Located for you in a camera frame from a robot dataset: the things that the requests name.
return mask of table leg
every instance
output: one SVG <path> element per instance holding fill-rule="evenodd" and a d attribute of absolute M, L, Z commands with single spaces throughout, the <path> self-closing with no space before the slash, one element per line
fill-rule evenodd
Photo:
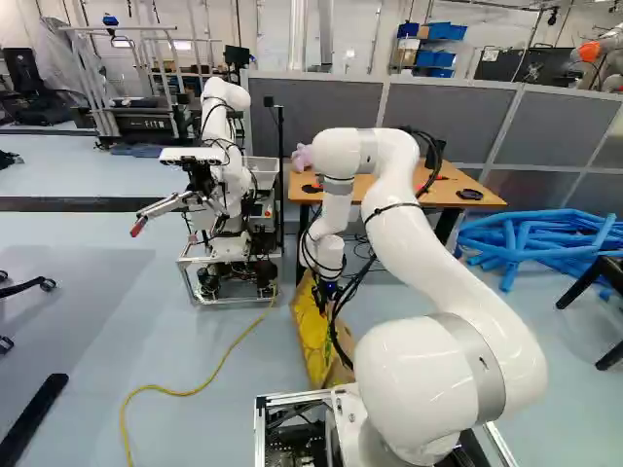
<path fill-rule="evenodd" d="M 607 370 L 616 362 L 623 358 L 623 341 L 614 346 L 614 348 L 604 355 L 599 361 L 595 364 L 598 370 Z"/>
<path fill-rule="evenodd" d="M 305 268 L 301 265 L 301 259 L 299 255 L 301 254 L 301 237 L 305 233 L 305 230 L 310 223 L 310 205 L 309 204 L 301 204 L 300 213 L 299 213 L 299 232 L 296 235 L 296 285 L 299 285 L 301 279 L 303 278 L 303 274 L 305 273 Z"/>
<path fill-rule="evenodd" d="M 441 241 L 444 245 L 448 241 L 448 238 L 452 233 L 452 229 L 457 223 L 458 216 L 462 211 L 463 210 L 459 207 L 447 207 L 441 211 L 437 227 L 435 227 L 435 235 L 437 235 L 439 241 Z"/>

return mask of gray partition panel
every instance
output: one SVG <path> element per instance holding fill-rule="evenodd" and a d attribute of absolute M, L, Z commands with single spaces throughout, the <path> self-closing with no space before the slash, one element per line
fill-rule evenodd
<path fill-rule="evenodd" d="M 580 182 L 567 207 L 575 207 L 593 214 L 614 212 L 623 216 L 623 175 L 587 173 Z"/>
<path fill-rule="evenodd" d="M 382 91 L 382 83 L 249 78 L 253 154 L 277 154 L 276 110 L 264 107 L 265 96 L 284 107 L 284 145 L 289 155 L 297 143 L 311 143 L 326 128 L 374 126 Z"/>
<path fill-rule="evenodd" d="M 513 210 L 560 207 L 579 173 L 536 170 L 492 170 L 485 186 Z"/>
<path fill-rule="evenodd" d="M 392 84 L 383 126 L 412 126 L 446 141 L 444 158 L 484 162 L 514 90 Z M 426 145 L 420 141 L 425 154 Z"/>
<path fill-rule="evenodd" d="M 495 163 L 583 166 L 620 102 L 526 91 Z"/>
<path fill-rule="evenodd" d="M 478 180 L 480 172 L 483 171 L 482 168 L 460 168 L 459 170 L 474 180 Z"/>
<path fill-rule="evenodd" d="M 597 154 L 592 166 L 623 168 L 623 135 L 610 135 Z"/>

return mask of white robotic arm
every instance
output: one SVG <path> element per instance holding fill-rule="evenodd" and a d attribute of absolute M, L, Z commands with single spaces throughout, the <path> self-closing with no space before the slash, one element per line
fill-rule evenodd
<path fill-rule="evenodd" d="M 605 57 L 605 63 L 599 67 L 598 60 Z M 573 49 L 570 54 L 572 64 L 587 63 L 583 66 L 586 70 L 584 77 L 578 82 L 577 87 L 587 90 L 593 83 L 600 85 L 604 92 L 623 91 L 623 22 L 617 24 L 608 32 L 602 34 L 597 40 L 585 42 Z"/>
<path fill-rule="evenodd" d="M 303 239 L 308 251 L 324 266 L 341 262 L 341 251 L 338 262 L 337 249 L 325 248 L 326 238 L 345 227 L 354 174 L 373 169 L 378 180 L 361 215 L 375 254 L 437 309 L 373 328 L 354 355 L 373 426 L 402 459 L 432 465 L 452 450 L 461 430 L 536 400 L 547 385 L 545 358 L 519 316 L 428 225 L 413 190 L 420 150 L 411 135 L 332 128 L 316 136 L 312 154 L 315 170 L 325 175 L 325 195 L 322 216 Z"/>
<path fill-rule="evenodd" d="M 212 227 L 215 215 L 229 219 L 231 228 L 239 227 L 241 200 L 255 187 L 251 172 L 242 163 L 242 153 L 235 144 L 236 129 L 227 112 L 245 110 L 250 103 L 249 93 L 240 86 L 218 77 L 205 82 L 202 145 L 164 148 L 160 155 L 163 163 L 186 167 L 191 186 L 182 195 L 173 194 L 138 211 L 138 220 L 130 231 L 132 236 L 137 236 L 148 220 L 178 208 L 188 208 L 193 224 L 201 230 Z"/>

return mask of pink plush toy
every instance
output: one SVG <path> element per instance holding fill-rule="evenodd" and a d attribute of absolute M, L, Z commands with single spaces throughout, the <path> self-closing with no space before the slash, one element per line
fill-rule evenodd
<path fill-rule="evenodd" d="M 299 143 L 292 153 L 292 164 L 297 172 L 303 172 L 306 167 L 312 166 L 312 145 Z"/>

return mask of office chair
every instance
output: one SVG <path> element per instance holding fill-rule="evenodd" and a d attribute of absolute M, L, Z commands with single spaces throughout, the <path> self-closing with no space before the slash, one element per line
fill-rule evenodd
<path fill-rule="evenodd" d="M 0 270 L 0 283 L 9 279 L 9 274 L 5 270 Z M 24 290 L 28 290 L 31 287 L 38 285 L 44 292 L 52 292 L 56 287 L 56 282 L 48 277 L 40 275 L 34 279 L 27 280 L 21 284 L 10 285 L 0 289 L 0 299 L 6 299 L 12 295 L 19 294 Z M 0 355 L 6 354 L 14 347 L 14 342 L 6 336 L 0 336 Z"/>
<path fill-rule="evenodd" d="M 32 49 L 2 49 L 13 90 L 0 91 L 0 104 L 21 125 L 51 126 L 71 120 L 69 105 L 60 97 L 65 90 L 50 90 L 39 76 Z"/>

